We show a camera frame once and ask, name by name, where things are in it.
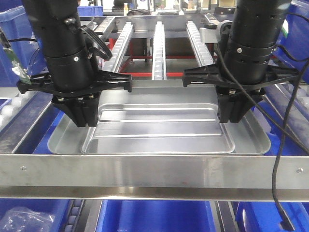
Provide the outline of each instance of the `metal beam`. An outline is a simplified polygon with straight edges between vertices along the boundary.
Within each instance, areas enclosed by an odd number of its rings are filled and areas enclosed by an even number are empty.
[[[152,80],[166,80],[165,32],[162,22],[157,22],[154,34]]]
[[[2,154],[0,160],[1,197],[271,201],[275,157]],[[309,157],[282,157],[279,199],[309,201],[308,178]]]
[[[193,21],[187,23],[186,30],[198,65],[202,67],[213,64],[213,58],[206,45],[201,42],[199,31]]]
[[[109,61],[105,62],[103,70],[115,73],[119,71],[122,59],[129,45],[132,32],[133,32],[133,25],[130,22],[128,22],[122,29],[122,32],[114,48],[112,49],[112,58]]]
[[[101,39],[102,40],[106,40],[108,39],[110,33],[114,30],[116,26],[115,23],[115,17],[109,16],[106,17],[103,22],[101,22],[96,29],[94,30],[94,32],[98,35],[101,35]]]

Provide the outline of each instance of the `black clamp bracket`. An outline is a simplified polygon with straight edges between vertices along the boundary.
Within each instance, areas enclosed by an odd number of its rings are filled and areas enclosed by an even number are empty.
[[[242,87],[259,102],[265,95],[264,87],[269,85],[293,81],[298,77],[297,69],[282,68],[268,65],[265,78],[255,85],[242,85]],[[253,104],[241,92],[239,87],[220,73],[217,64],[212,64],[195,69],[184,71],[183,86],[187,87],[191,83],[207,83],[216,85],[218,96],[219,112],[221,123],[239,122]]]
[[[85,89],[61,92],[55,89],[49,73],[31,77],[31,85],[19,81],[19,91],[41,91],[53,94],[54,107],[68,115],[78,127],[95,127],[98,122],[98,104],[101,91],[123,88],[132,91],[131,75],[98,71],[92,84]]]

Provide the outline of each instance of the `stainless steel frame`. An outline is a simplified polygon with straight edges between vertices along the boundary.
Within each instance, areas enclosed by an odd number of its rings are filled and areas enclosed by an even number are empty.
[[[124,23],[129,21],[135,29],[133,38],[151,38],[156,22],[162,21],[166,37],[187,37],[187,22],[191,20],[199,28],[202,17],[196,14],[126,19],[116,17],[115,24],[116,27],[123,28]],[[121,30],[114,30],[111,37],[118,38],[120,32]],[[35,131],[32,129],[48,120],[46,116],[54,109],[46,104],[47,101],[49,99],[45,96],[38,95],[24,109],[24,112],[29,112],[27,117],[19,117],[12,122],[12,129],[16,130],[18,125],[28,125],[23,128],[27,132],[22,136],[6,138],[5,143],[4,137],[1,137],[0,197],[221,201],[273,199],[271,174],[275,157],[213,154],[10,154],[18,151],[17,148],[21,145],[16,141],[32,141],[35,138]],[[12,146],[8,150],[6,147],[10,143]],[[277,178],[279,199],[309,202],[308,179],[309,157],[282,157]]]

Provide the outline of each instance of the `metal rail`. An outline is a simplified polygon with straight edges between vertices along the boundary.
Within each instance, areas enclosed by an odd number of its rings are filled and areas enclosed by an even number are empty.
[[[94,32],[98,35],[101,35],[100,38],[102,40],[106,40],[110,33],[112,32],[112,30],[115,28],[116,23],[115,23],[115,17],[106,17],[102,23],[100,23],[96,29],[94,30]]]
[[[112,58],[105,62],[103,70],[115,73],[119,71],[122,59],[129,45],[132,32],[133,25],[130,22],[127,22],[112,50]]]
[[[157,22],[154,34],[152,80],[166,80],[165,32],[162,22]]]
[[[189,40],[190,40],[194,55],[197,59],[198,65],[201,67],[201,66],[213,64],[213,58],[210,52],[208,51],[206,45],[201,42],[199,31],[193,21],[189,21],[187,23],[186,30],[189,35]]]

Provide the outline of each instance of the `plastic bag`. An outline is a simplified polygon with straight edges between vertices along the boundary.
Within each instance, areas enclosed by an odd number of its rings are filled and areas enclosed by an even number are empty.
[[[54,219],[55,215],[15,207],[0,220],[0,232],[49,232]]]

